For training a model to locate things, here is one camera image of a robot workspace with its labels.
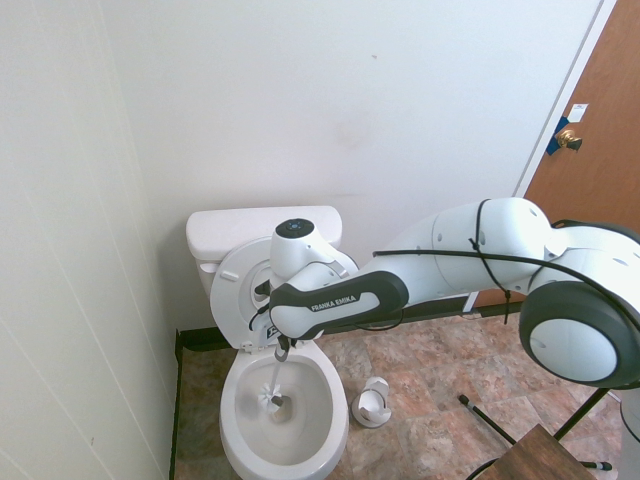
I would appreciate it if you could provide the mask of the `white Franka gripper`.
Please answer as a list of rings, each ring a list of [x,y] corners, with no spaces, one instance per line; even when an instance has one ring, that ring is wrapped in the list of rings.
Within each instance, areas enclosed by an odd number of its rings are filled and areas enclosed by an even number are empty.
[[[268,310],[258,310],[249,321],[251,342],[255,348],[264,348],[278,341],[277,351],[289,351],[292,340],[284,337],[274,326]]]

